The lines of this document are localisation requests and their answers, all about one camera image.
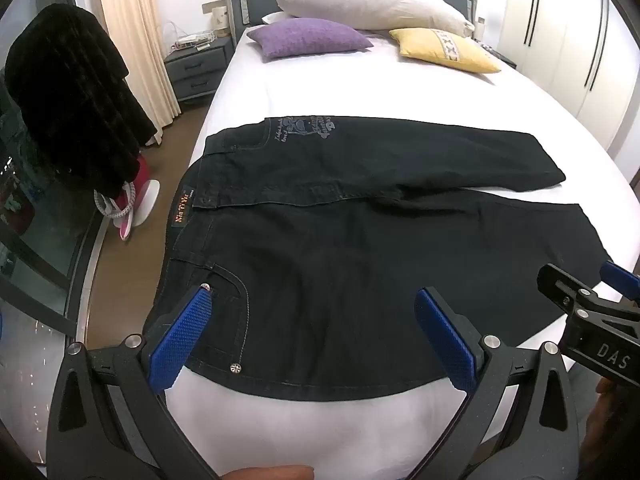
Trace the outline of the right hand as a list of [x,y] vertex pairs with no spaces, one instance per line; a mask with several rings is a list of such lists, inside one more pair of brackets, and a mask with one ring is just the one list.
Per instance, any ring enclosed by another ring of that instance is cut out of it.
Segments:
[[579,479],[639,478],[639,390],[602,377],[580,447]]

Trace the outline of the left hand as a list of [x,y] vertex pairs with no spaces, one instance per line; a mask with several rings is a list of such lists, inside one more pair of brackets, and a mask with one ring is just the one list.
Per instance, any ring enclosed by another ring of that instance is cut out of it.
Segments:
[[314,480],[314,468],[304,465],[250,467],[230,471],[221,480]]

